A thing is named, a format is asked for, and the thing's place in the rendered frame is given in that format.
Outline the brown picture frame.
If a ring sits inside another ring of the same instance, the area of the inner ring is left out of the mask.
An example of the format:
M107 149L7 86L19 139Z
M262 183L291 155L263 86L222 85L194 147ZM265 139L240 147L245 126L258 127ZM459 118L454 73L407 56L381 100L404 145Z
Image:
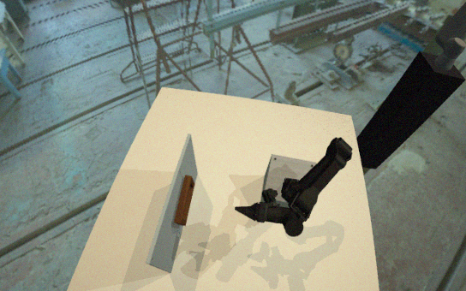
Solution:
M191 204L191 199L194 192L194 180L192 176L185 175L184 181L182 184L182 190L179 193L179 200L177 203L178 207L176 209L175 222L181 225L186 226L188 220L188 210Z

